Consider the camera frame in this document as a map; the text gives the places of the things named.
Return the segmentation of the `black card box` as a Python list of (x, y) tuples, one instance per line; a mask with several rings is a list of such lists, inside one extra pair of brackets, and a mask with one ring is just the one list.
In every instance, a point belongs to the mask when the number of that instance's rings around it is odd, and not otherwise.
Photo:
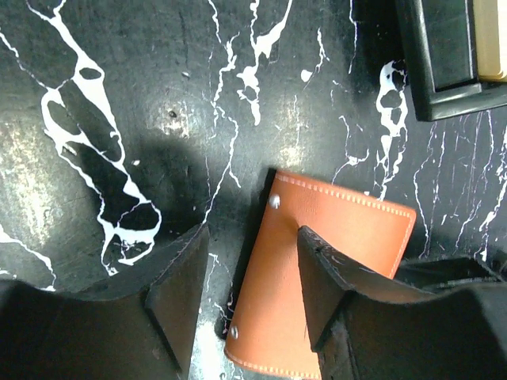
[(478, 76), (473, 1), (397, 1), (395, 6), (417, 120), (506, 105), (506, 82)]

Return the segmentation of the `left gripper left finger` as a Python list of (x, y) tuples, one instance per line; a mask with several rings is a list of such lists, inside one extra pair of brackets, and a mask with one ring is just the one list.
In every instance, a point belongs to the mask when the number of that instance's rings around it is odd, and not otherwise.
[(208, 225), (198, 224), (175, 241), (117, 275), (87, 287), (80, 294), (93, 301), (112, 301), (135, 292), (151, 324), (177, 365), (189, 372), (196, 323), (208, 262)]

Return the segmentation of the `brown leather card holder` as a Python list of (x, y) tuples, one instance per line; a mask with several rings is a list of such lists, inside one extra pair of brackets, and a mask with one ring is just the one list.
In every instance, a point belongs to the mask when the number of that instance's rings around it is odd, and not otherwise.
[(247, 370), (319, 379), (299, 274), (297, 233), (309, 226), (332, 247), (393, 278), (412, 234), (415, 210), (277, 170), (250, 254), (224, 348)]

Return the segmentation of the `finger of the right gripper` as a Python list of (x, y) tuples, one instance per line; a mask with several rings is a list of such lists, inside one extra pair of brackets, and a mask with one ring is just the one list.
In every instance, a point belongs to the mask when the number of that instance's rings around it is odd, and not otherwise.
[(422, 291), (439, 293), (472, 283), (502, 283), (503, 275), (475, 258), (452, 256), (438, 260), (404, 260), (395, 280)]

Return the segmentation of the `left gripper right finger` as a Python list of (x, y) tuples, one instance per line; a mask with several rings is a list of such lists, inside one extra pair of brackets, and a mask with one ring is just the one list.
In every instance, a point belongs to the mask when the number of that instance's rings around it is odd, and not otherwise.
[(313, 352), (322, 349), (341, 310), (356, 295), (388, 304), (418, 302), (432, 295), (367, 268), (336, 250), (308, 226), (298, 230), (297, 253)]

